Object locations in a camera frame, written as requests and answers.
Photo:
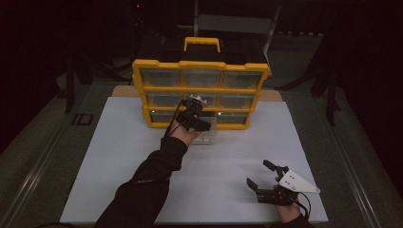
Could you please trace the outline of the yellow drawer organizer cabinet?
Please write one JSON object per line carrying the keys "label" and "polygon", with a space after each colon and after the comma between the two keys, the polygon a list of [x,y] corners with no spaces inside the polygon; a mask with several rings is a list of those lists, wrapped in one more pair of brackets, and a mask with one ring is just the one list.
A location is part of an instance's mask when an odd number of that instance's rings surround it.
{"label": "yellow drawer organizer cabinet", "polygon": [[[150,118],[150,110],[170,110],[170,108],[147,106],[143,83],[140,79],[141,69],[212,68],[219,70],[262,71],[264,78],[259,83],[259,96],[263,82],[271,73],[271,68],[259,42],[252,39],[221,41],[217,38],[204,37],[186,37],[184,39],[147,37],[143,40],[132,67],[134,86],[140,93],[143,103],[142,112],[144,120],[148,126],[155,128],[165,128],[169,125],[172,115],[180,102],[178,102],[177,106],[173,107],[173,111],[168,114],[169,119],[167,122],[154,123]],[[252,114],[247,118],[246,125],[217,123],[217,129],[246,129],[250,125]]]}

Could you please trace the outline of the dark rectangular frame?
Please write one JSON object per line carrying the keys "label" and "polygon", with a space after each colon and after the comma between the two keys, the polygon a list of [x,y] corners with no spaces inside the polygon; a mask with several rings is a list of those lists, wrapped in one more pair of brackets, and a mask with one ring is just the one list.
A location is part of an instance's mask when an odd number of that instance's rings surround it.
{"label": "dark rectangular frame", "polygon": [[76,113],[72,125],[91,125],[93,121],[93,115],[92,114],[86,114],[86,113]]}

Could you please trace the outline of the person's right hand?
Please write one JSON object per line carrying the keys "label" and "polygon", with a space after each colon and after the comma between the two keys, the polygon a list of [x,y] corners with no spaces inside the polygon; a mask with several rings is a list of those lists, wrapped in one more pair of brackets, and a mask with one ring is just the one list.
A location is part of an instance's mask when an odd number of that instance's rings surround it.
{"label": "person's right hand", "polygon": [[303,216],[297,203],[286,206],[276,205],[275,208],[277,210],[279,220],[283,224],[303,221]]}

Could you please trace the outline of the person's left hand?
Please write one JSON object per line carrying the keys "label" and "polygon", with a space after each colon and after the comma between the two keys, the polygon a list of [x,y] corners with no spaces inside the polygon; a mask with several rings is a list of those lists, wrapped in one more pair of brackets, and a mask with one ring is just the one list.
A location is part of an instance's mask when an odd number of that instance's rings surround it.
{"label": "person's left hand", "polygon": [[179,123],[174,122],[171,126],[171,129],[168,133],[169,137],[174,137],[179,140],[181,140],[183,143],[186,144],[187,147],[189,147],[192,142],[200,136],[200,132],[193,130],[193,131],[187,131],[183,126],[181,126]]}

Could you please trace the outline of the grey metal stand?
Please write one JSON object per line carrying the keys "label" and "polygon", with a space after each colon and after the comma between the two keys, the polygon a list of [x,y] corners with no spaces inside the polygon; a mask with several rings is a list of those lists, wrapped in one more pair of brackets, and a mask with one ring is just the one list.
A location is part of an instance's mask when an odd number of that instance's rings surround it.
{"label": "grey metal stand", "polygon": [[194,36],[198,36],[201,30],[265,34],[266,41],[263,46],[263,53],[267,54],[281,8],[282,4],[275,4],[274,12],[270,18],[200,14],[199,0],[194,0],[192,24],[190,26],[181,26],[181,29],[191,29]]}

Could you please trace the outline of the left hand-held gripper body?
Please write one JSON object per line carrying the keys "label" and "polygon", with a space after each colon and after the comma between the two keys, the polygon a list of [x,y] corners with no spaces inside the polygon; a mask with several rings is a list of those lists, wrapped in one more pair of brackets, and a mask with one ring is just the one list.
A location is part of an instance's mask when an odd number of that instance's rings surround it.
{"label": "left hand-held gripper body", "polygon": [[193,121],[200,118],[205,104],[201,96],[189,95],[178,104],[175,120],[186,130],[193,128]]}

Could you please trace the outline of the set of clear plastic drawers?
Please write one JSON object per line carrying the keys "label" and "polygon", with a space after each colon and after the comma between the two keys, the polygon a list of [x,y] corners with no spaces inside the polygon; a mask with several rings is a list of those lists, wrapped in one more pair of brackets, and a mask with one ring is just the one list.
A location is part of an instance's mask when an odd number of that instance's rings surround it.
{"label": "set of clear plastic drawers", "polygon": [[169,107],[170,110],[150,110],[154,123],[167,122],[173,107],[187,96],[200,96],[206,104],[207,116],[218,124],[246,125],[258,99],[262,71],[219,70],[208,68],[140,70],[148,107]]}

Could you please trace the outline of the clear plastic organizer drawer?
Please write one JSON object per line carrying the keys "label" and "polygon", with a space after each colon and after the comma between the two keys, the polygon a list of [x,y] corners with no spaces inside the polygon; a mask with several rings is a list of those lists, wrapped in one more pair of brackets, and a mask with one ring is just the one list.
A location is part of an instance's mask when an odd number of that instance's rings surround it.
{"label": "clear plastic organizer drawer", "polygon": [[218,135],[217,118],[216,117],[201,117],[203,121],[211,124],[208,131],[203,131],[193,142],[193,145],[211,145],[215,143]]}

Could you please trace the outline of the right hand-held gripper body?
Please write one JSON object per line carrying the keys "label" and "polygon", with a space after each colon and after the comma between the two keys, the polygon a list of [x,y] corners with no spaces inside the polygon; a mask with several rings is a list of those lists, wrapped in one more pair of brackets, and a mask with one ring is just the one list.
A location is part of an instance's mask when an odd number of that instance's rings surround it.
{"label": "right hand-held gripper body", "polygon": [[255,193],[259,203],[269,203],[279,206],[289,206],[297,202],[299,193],[319,194],[320,189],[287,166],[267,165],[267,168],[278,174],[276,189],[260,189],[255,185]]}

